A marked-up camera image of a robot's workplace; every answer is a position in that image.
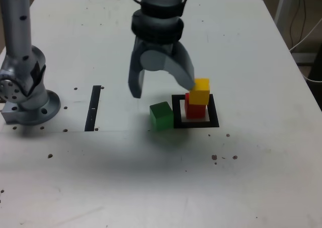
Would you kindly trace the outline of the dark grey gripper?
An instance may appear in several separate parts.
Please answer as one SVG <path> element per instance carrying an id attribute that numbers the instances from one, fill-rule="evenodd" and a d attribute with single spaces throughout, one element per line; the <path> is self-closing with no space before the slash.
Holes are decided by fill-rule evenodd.
<path id="1" fill-rule="evenodd" d="M 159 45 L 135 37 L 128 85 L 132 96 L 137 99 L 142 94 L 144 70 L 166 71 L 186 90 L 193 89 L 195 85 L 192 61 L 180 41 Z"/>

